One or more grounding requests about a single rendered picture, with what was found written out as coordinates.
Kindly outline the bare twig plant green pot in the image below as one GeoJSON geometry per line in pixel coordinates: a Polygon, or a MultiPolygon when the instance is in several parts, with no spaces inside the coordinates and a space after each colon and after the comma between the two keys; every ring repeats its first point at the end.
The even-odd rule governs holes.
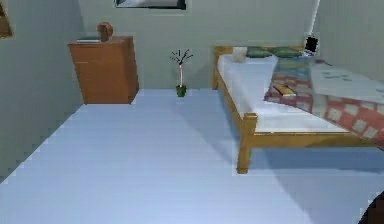
{"type": "Polygon", "coordinates": [[[183,64],[191,57],[192,54],[190,54],[189,49],[186,49],[184,52],[181,52],[180,49],[172,51],[172,55],[170,56],[170,59],[178,65],[179,81],[176,85],[176,94],[178,97],[184,97],[187,92],[187,86],[184,84],[183,64]]]}

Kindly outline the wooden bed white mattress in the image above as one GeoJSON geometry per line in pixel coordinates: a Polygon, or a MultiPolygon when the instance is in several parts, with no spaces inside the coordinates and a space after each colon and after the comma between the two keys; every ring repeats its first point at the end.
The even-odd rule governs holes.
{"type": "MultiPolygon", "coordinates": [[[[240,135],[237,172],[246,174],[254,148],[378,147],[297,108],[264,100],[279,57],[232,61],[232,46],[214,48],[212,88],[220,89],[240,135]]],[[[315,65],[328,65],[307,58],[315,65]]]]}

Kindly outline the white cube pillow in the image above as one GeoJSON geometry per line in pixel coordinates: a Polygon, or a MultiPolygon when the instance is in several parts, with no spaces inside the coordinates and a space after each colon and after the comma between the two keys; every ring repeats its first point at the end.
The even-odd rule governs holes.
{"type": "Polygon", "coordinates": [[[232,61],[234,63],[244,63],[246,61],[246,54],[246,47],[234,47],[232,50],[232,61]]]}

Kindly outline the green pillow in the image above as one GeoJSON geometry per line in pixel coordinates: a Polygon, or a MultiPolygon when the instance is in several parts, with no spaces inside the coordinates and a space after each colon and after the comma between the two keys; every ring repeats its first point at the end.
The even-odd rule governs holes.
{"type": "Polygon", "coordinates": [[[261,47],[248,47],[246,56],[249,58],[266,58],[272,56],[272,53],[261,47]]]}
{"type": "Polygon", "coordinates": [[[302,52],[291,47],[274,47],[270,52],[279,58],[294,58],[300,57],[302,52]]]}

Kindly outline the yellow book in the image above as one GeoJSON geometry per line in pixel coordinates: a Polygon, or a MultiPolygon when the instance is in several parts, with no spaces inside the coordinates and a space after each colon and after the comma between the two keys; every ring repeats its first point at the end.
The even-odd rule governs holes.
{"type": "Polygon", "coordinates": [[[287,85],[274,85],[273,88],[283,97],[293,97],[296,92],[287,85]]]}

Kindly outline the brown wooden chest of drawers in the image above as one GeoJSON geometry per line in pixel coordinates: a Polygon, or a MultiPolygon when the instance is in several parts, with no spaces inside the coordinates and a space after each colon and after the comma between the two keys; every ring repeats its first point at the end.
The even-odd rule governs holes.
{"type": "Polygon", "coordinates": [[[85,104],[131,104],[139,90],[132,36],[68,45],[85,104]]]}

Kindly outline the brown round statue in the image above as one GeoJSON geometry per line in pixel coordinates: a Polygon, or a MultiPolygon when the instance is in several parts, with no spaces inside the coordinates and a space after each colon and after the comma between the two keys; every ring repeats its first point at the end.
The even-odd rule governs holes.
{"type": "Polygon", "coordinates": [[[97,25],[97,31],[101,42],[106,42],[113,35],[113,27],[108,22],[101,22],[97,25]]]}

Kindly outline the dark flat book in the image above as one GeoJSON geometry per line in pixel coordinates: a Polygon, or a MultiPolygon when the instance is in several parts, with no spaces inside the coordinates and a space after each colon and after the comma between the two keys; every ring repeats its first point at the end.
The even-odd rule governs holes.
{"type": "Polygon", "coordinates": [[[86,36],[86,37],[78,38],[76,41],[78,43],[100,43],[101,42],[100,38],[96,36],[86,36]]]}

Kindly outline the red checked patchwork blanket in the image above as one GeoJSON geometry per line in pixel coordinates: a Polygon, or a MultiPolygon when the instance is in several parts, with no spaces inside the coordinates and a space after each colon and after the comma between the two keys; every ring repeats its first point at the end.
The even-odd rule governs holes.
{"type": "Polygon", "coordinates": [[[307,58],[281,58],[264,100],[305,111],[384,148],[384,86],[364,76],[307,58]],[[278,84],[296,95],[281,96],[273,88],[278,84]]]}

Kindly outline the dark brown round object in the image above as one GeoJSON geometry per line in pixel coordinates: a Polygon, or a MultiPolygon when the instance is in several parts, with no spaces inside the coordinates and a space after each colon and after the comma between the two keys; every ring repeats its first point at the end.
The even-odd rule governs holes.
{"type": "Polygon", "coordinates": [[[358,224],[384,224],[384,191],[370,203],[358,224]]]}

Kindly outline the black framed wall picture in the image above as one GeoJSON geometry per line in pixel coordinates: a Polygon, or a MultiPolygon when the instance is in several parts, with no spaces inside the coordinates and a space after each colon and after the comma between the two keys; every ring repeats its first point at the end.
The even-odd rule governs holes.
{"type": "Polygon", "coordinates": [[[186,0],[115,0],[117,8],[186,9],[186,0]]]}

